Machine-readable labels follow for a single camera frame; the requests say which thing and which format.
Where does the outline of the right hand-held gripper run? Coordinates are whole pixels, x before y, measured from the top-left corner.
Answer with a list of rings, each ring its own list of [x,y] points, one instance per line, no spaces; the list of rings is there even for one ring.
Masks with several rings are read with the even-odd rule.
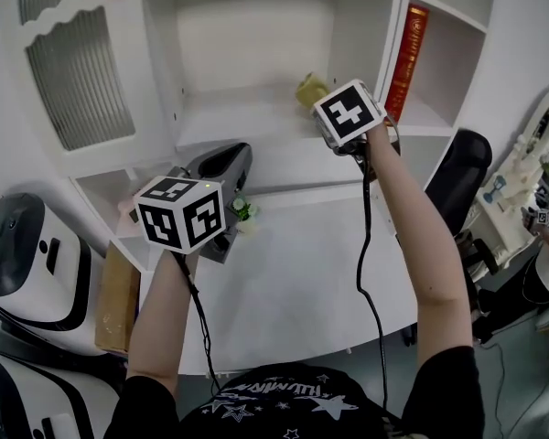
[[[328,148],[336,155],[358,155],[364,135],[376,126],[398,126],[366,84],[354,79],[315,102],[310,110]]]

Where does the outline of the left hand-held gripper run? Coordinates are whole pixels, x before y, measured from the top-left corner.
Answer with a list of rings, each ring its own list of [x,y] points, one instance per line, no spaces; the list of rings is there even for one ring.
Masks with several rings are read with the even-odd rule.
[[[249,144],[230,144],[148,180],[134,193],[146,242],[225,263],[247,205],[242,190],[252,163]]]

